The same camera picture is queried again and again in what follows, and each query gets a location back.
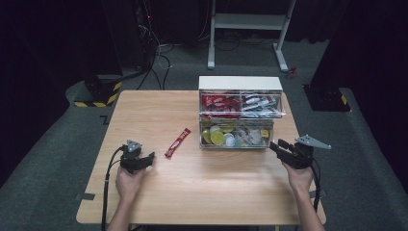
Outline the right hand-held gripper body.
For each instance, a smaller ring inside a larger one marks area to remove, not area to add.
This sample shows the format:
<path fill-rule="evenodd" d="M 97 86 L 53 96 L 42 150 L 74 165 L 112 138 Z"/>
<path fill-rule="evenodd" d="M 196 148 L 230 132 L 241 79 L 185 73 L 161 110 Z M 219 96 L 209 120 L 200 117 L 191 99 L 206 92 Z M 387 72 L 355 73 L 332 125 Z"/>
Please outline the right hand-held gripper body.
<path fill-rule="evenodd" d="M 295 139 L 295 144 L 289 146 L 293 160 L 290 166 L 295 169 L 310 167 L 314 160 L 314 148 L 331 149 L 330 144 L 319 141 L 309 135 Z"/>

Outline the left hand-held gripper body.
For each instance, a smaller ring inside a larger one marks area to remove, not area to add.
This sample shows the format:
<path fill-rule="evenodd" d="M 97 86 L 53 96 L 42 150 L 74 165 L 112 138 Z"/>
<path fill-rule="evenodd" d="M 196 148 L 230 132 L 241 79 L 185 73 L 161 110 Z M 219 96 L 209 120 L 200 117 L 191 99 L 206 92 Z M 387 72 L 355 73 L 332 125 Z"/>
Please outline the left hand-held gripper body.
<path fill-rule="evenodd" d="M 120 157 L 120 166 L 128 173 L 134 174 L 143 168 L 140 158 L 142 144 L 128 140 L 124 145 L 123 154 Z"/>

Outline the single red stick sachet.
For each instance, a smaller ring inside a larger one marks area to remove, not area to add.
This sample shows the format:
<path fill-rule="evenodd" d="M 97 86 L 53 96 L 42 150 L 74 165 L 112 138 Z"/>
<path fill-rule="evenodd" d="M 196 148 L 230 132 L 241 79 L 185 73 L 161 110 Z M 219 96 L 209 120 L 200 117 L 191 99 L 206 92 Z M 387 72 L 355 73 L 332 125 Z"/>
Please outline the single red stick sachet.
<path fill-rule="evenodd" d="M 177 147 L 183 142 L 183 140 L 191 133 L 191 130 L 189 128 L 185 128 L 183 132 L 179 135 L 179 137 L 174 141 L 174 143 L 168 148 L 168 150 L 165 153 L 166 158 L 171 158 L 174 151 L 177 149 Z"/>

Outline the clear divided drawer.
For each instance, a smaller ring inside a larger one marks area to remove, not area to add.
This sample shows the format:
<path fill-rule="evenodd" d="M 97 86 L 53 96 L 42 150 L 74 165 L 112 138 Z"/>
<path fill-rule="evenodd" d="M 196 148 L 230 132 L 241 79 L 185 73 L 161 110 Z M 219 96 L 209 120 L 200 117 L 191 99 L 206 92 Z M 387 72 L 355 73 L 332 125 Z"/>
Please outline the clear divided drawer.
<path fill-rule="evenodd" d="M 206 94 L 220 94 L 233 97 L 240 101 L 241 108 L 235 112 L 209 112 L 204 111 L 201 103 L 201 97 Z M 250 97 L 261 97 L 261 96 L 271 96 L 277 101 L 277 108 L 279 113 L 271 111 L 242 111 L 243 101 Z M 213 117 L 223 117 L 223 118 L 264 118 L 264 119 L 275 119 L 281 118 L 286 112 L 282 102 L 282 92 L 281 91 L 270 91 L 270 90 L 201 90 L 199 92 L 199 114 L 207 118 Z"/>

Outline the person's right hand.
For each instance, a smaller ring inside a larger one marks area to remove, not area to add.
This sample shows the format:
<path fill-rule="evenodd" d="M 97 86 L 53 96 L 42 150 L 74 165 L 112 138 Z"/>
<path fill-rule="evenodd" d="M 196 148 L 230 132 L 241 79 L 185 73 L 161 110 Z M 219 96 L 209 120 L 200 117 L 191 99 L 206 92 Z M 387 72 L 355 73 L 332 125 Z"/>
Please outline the person's right hand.
<path fill-rule="evenodd" d="M 294 192 L 308 193 L 311 183 L 314 179 L 314 173 L 309 168 L 295 169 L 283 163 L 284 168 L 288 172 L 289 183 Z"/>

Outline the person's left hand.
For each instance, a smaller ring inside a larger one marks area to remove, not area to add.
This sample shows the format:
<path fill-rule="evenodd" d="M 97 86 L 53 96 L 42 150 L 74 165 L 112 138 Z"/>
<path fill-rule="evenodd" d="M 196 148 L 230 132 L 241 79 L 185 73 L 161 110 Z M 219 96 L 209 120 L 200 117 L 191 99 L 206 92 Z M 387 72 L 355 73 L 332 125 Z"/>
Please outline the person's left hand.
<path fill-rule="evenodd" d="M 144 169 L 135 174 L 129 173 L 122 167 L 117 169 L 115 185 L 121 201 L 133 202 L 136 199 L 144 174 Z"/>

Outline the clear drawer with capsules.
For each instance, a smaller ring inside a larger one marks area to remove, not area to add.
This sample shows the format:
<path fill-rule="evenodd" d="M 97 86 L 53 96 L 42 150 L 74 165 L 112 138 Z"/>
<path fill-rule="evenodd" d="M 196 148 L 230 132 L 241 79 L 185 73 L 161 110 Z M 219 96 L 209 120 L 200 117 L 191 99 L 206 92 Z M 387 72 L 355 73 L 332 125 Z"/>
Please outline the clear drawer with capsules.
<path fill-rule="evenodd" d="M 267 119 L 201 118 L 201 148 L 247 149 L 268 148 L 273 140 L 274 121 Z"/>

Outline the pile of white stick packets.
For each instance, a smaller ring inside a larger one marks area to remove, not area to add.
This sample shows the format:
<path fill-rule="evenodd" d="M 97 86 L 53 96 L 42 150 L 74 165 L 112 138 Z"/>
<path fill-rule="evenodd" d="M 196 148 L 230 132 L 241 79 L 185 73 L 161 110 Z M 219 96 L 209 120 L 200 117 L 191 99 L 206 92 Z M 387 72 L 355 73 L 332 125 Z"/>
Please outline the pile of white stick packets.
<path fill-rule="evenodd" d="M 277 108 L 277 101 L 271 96 L 261 96 L 261 97 L 250 97 L 243 101 L 242 111 L 271 111 L 279 113 Z"/>

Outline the black base with yellow mark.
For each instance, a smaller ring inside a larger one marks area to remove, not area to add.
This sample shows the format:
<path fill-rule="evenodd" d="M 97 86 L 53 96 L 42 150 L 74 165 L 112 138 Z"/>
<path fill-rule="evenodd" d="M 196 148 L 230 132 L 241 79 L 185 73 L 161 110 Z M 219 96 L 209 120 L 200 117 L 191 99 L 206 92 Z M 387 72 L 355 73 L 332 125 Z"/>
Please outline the black base with yellow mark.
<path fill-rule="evenodd" d="M 304 85 L 303 89 L 313 111 L 350 112 L 351 108 L 339 89 L 316 88 Z"/>

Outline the pile of round capsules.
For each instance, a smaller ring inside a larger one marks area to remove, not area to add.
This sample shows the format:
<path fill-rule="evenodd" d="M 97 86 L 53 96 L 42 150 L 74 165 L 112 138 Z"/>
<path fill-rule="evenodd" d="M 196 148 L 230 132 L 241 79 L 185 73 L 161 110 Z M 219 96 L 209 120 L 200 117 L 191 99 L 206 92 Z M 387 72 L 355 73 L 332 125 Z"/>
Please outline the pile of round capsules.
<path fill-rule="evenodd" d="M 272 138 L 269 128 L 260 126 L 203 127 L 200 135 L 202 148 L 266 148 Z"/>

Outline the black yellow striped base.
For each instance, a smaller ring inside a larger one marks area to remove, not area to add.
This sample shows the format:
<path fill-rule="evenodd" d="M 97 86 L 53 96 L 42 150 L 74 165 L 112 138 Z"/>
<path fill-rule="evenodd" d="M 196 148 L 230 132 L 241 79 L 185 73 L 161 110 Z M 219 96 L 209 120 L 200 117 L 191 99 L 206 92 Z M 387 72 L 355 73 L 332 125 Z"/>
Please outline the black yellow striped base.
<path fill-rule="evenodd" d="M 118 91 L 122 85 L 117 80 L 85 80 L 79 85 L 77 94 L 74 96 L 73 104 L 76 107 L 110 107 L 115 102 Z"/>

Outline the clear plastic drawer organizer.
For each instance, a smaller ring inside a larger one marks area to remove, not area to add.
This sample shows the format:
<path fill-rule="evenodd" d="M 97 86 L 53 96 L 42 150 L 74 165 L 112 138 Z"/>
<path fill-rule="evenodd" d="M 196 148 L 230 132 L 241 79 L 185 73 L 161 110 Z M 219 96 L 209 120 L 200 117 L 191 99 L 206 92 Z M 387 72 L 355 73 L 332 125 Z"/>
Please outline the clear plastic drawer organizer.
<path fill-rule="evenodd" d="M 198 91 L 201 90 L 270 90 L 281 91 L 283 88 L 277 77 L 265 76 L 201 76 L 199 78 Z M 262 119 L 264 118 L 227 118 L 227 119 Z"/>

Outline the pile of red stick packets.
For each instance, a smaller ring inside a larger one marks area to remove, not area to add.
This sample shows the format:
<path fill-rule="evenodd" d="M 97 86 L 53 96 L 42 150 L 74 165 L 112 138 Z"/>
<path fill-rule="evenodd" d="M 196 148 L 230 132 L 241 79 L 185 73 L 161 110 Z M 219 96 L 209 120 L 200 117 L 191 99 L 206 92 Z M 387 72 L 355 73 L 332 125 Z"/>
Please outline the pile of red stick packets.
<path fill-rule="evenodd" d="M 209 112 L 235 112 L 241 108 L 239 100 L 220 94 L 203 95 L 201 103 L 203 110 Z"/>

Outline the white metal stand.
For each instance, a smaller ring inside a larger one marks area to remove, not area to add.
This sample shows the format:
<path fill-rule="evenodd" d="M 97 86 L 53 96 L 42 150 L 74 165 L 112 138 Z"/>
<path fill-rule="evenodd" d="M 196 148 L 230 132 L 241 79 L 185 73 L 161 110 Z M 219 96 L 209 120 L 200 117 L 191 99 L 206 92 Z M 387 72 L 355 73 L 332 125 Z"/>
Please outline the white metal stand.
<path fill-rule="evenodd" d="M 214 69 L 216 66 L 215 54 L 215 35 L 216 29 L 243 29 L 243 30 L 268 30 L 279 31 L 279 40 L 272 45 L 274 54 L 282 72 L 288 72 L 290 69 L 286 63 L 282 52 L 282 46 L 288 32 L 292 19 L 296 0 L 290 0 L 289 7 L 285 14 L 243 14 L 243 13 L 218 13 L 216 2 L 211 0 L 211 27 L 210 42 L 208 49 L 207 67 Z"/>

